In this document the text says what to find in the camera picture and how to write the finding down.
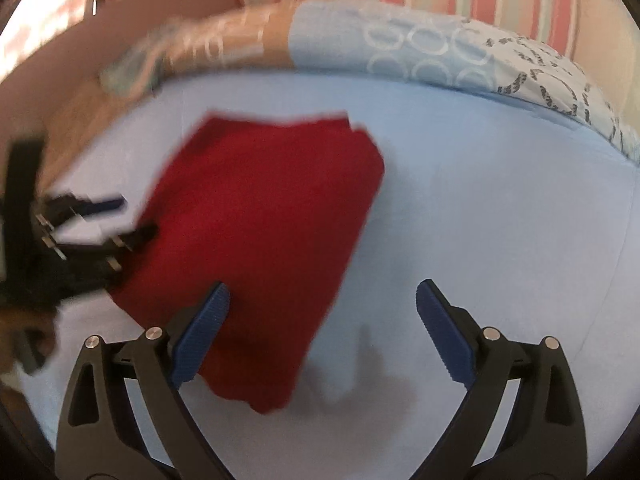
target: metal screw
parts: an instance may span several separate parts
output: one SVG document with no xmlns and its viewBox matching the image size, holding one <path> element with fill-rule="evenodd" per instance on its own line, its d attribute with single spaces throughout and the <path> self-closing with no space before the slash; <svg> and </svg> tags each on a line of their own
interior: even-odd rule
<svg viewBox="0 0 640 480">
<path fill-rule="evenodd" d="M 53 225 L 51 224 L 51 222 L 49 222 L 49 220 L 44 218 L 43 215 L 41 214 L 36 215 L 36 220 L 40 223 L 42 227 L 46 227 L 48 230 L 53 231 Z"/>
<path fill-rule="evenodd" d="M 482 335 L 484 336 L 485 339 L 488 339 L 489 341 L 498 341 L 498 339 L 500 339 L 500 331 L 497 328 L 494 328 L 492 326 L 488 326 L 487 328 L 485 328 L 484 330 L 482 330 Z"/>
<path fill-rule="evenodd" d="M 159 326 L 151 327 L 145 332 L 145 337 L 149 339 L 149 341 L 160 339 L 162 337 L 162 329 Z"/>
<path fill-rule="evenodd" d="M 87 348 L 95 348 L 100 344 L 100 338 L 97 335 L 92 335 L 91 337 L 88 337 L 87 340 L 84 342 L 84 346 L 86 346 Z"/>
<path fill-rule="evenodd" d="M 49 248 L 49 249 L 53 249 L 55 251 L 55 253 L 60 257 L 61 260 L 66 260 L 66 255 L 65 253 L 63 253 L 58 246 L 56 245 L 55 241 L 53 240 L 53 238 L 51 238 L 50 236 L 43 236 L 42 237 L 42 241 L 44 242 L 44 244 Z"/>
<path fill-rule="evenodd" d="M 560 348 L 560 342 L 555 337 L 545 337 L 545 345 L 550 350 L 558 350 Z"/>
<path fill-rule="evenodd" d="M 122 238 L 120 238 L 118 235 L 114 236 L 111 238 L 111 240 L 113 240 L 113 243 L 116 247 L 119 248 L 125 248 L 128 249 L 129 251 L 133 252 L 133 249 L 131 247 L 129 247 L 126 243 L 124 243 L 124 240 Z"/>
<path fill-rule="evenodd" d="M 122 266 L 118 263 L 118 261 L 113 256 L 109 256 L 107 258 L 107 263 L 109 264 L 111 269 L 115 270 L 116 272 L 120 272 L 122 270 Z"/>
</svg>

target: blue bedsheet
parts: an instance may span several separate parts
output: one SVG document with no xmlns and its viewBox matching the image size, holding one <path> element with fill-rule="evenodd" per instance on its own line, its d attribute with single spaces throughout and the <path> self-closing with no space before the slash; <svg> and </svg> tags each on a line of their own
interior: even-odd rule
<svg viewBox="0 0 640 480">
<path fill-rule="evenodd" d="M 513 99 L 350 76 L 207 75 L 165 86 L 60 182 L 91 196 L 118 191 L 130 203 L 124 218 L 79 224 L 75 233 L 95 237 L 130 224 L 168 157 L 212 110 L 287 121 L 347 110 L 369 129 L 386 165 L 290 406 L 260 416 L 216 398 L 202 380 L 181 390 L 238 479 L 412 475 L 465 393 L 415 311 L 425 278 L 480 325 L 513 340 L 561 340 L 580 392 L 590 467 L 600 461 L 640 404 L 640 176 L 633 164 L 593 130 Z M 57 357 L 23 378 L 52 441 L 84 339 L 140 333 L 105 295 L 68 304 L 59 329 Z M 143 434 L 162 458 L 132 391 Z M 481 458 L 497 446 L 507 416 L 501 410 Z"/>
</svg>

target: light blue sheet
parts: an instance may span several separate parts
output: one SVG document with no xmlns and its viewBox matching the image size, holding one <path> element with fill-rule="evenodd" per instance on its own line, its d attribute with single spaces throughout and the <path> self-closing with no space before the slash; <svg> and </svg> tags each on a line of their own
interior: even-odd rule
<svg viewBox="0 0 640 480">
<path fill-rule="evenodd" d="M 200 76 L 168 84 L 118 121 L 62 180 L 62 189 L 129 200 L 124 218 L 74 229 L 95 237 L 132 222 L 162 165 L 211 110 L 287 121 L 347 110 L 374 137 L 386 164 L 382 189 L 291 405 L 260 416 L 217 399 L 200 379 L 181 390 L 236 478 L 412 475 L 464 395 L 415 311 L 427 277 L 481 326 L 525 342 L 557 336 L 580 392 L 590 466 L 615 443 L 640 404 L 640 176 L 594 131 L 515 105 L 348 76 Z M 23 378 L 51 440 L 71 368 L 93 333 L 123 340 L 140 327 L 105 295 L 68 304 L 57 357 Z M 163 457 L 141 406 L 136 397 L 143 433 Z M 502 428 L 507 416 L 500 412 Z"/>
</svg>

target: blue gripper pad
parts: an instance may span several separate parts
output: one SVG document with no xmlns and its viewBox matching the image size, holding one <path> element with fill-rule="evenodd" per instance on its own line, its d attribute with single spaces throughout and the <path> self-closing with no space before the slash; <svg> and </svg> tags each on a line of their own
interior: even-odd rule
<svg viewBox="0 0 640 480">
<path fill-rule="evenodd" d="M 229 289 L 219 283 L 209 293 L 180 341 L 174 346 L 171 382 L 175 389 L 193 381 L 229 312 Z"/>
<path fill-rule="evenodd" d="M 449 375 L 457 383 L 464 384 L 467 390 L 470 389 L 476 380 L 478 343 L 472 335 L 474 326 L 477 327 L 476 322 L 466 310 L 451 306 L 431 280 L 425 280 L 418 286 L 415 303 Z M 462 313 L 468 319 L 461 319 Z M 471 327 L 457 324 L 461 321 L 468 323 L 469 320 Z"/>
</svg>

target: red cloth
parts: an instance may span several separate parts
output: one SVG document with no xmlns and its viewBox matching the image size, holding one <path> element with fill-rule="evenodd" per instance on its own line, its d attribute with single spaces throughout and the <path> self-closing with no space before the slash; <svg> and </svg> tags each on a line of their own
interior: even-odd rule
<svg viewBox="0 0 640 480">
<path fill-rule="evenodd" d="M 125 262 L 113 299 L 140 325 L 162 326 L 226 283 L 230 311 L 200 373 L 221 397 L 282 408 L 383 173 L 347 119 L 210 118 L 160 179 L 140 219 L 158 238 Z"/>
</svg>

